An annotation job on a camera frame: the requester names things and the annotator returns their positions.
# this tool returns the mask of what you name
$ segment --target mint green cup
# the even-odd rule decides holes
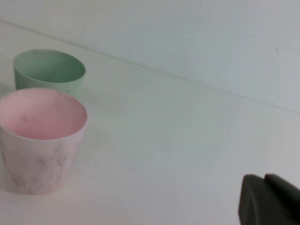
[[[15,88],[51,88],[78,97],[83,87],[85,67],[64,52],[34,49],[14,60]]]

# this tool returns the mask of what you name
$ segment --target cup rim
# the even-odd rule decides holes
[[[54,53],[59,53],[59,54],[63,54],[63,55],[66,55],[74,60],[76,60],[82,67],[83,67],[83,74],[81,75],[81,77],[79,77],[78,79],[75,79],[75,80],[72,80],[72,81],[65,81],[65,82],[50,82],[50,81],[42,81],[42,80],[39,80],[39,79],[35,79],[35,78],[32,78],[30,76],[27,76],[25,75],[24,73],[21,73],[15,66],[16,64],[16,61],[19,57],[21,57],[22,55],[25,55],[27,53],[30,53],[30,52],[33,52],[33,51],[38,51],[38,52],[54,52]],[[21,52],[19,53],[18,55],[15,56],[14,58],[14,70],[17,71],[20,75],[30,79],[30,80],[33,80],[33,81],[36,81],[36,82],[41,82],[41,83],[49,83],[49,84],[54,84],[54,83],[71,83],[71,82],[75,82],[75,81],[78,81],[78,80],[81,80],[85,77],[86,75],[86,68],[85,68],[85,65],[79,60],[77,59],[75,56],[69,54],[69,53],[66,53],[66,52],[62,52],[62,51],[58,51],[58,50],[54,50],[54,49],[44,49],[44,48],[41,48],[41,49],[29,49],[29,50],[26,50],[24,52]]]
[[[7,132],[8,134],[10,135],[13,135],[15,137],[18,137],[18,138],[21,138],[21,139],[24,139],[24,140],[27,140],[27,141],[35,141],[35,142],[57,142],[57,141],[61,141],[61,140],[64,140],[64,139],[67,139],[67,138],[70,138],[72,136],[76,136],[78,133],[80,133],[81,131],[83,131],[85,129],[85,127],[87,126],[88,124],[88,121],[89,121],[89,114],[88,114],[88,111],[86,109],[86,107],[84,106],[84,104],[82,104],[77,98],[73,97],[72,95],[69,95],[63,91],[59,91],[59,90],[56,90],[56,89],[51,89],[51,88],[24,88],[24,89],[19,89],[19,90],[15,90],[15,91],[12,91],[10,92],[9,94],[5,95],[4,97],[2,97],[0,99],[0,102],[3,98],[13,94],[13,93],[16,93],[16,92],[19,92],[19,91],[24,91],[24,90],[51,90],[51,91],[54,91],[54,92],[58,92],[58,93],[61,93],[61,94],[64,94],[64,95],[67,95],[71,98],[73,98],[74,100],[76,100],[85,110],[85,113],[86,113],[86,120],[85,120],[85,123],[84,125],[78,130],[76,131],[75,133],[71,134],[71,135],[68,135],[68,136],[65,136],[65,137],[60,137],[60,138],[54,138],[54,139],[35,139],[35,138],[29,138],[29,137],[24,137],[24,136],[21,136],[21,135],[17,135],[16,133],[4,128],[2,126],[2,124],[0,123],[0,128],[3,129],[5,132]]]

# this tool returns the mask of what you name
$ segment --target stacked cups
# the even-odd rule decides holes
[[[0,100],[0,147],[11,190],[31,195],[62,186],[88,115],[75,98],[85,74],[75,57],[30,50],[15,58],[14,91]]]

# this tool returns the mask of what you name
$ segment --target wall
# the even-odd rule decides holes
[[[0,0],[1,20],[298,112],[299,12],[298,0]]]

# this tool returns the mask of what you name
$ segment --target pink cup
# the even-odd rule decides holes
[[[60,188],[88,115],[74,97],[30,88],[0,100],[0,146],[9,186],[42,195]]]

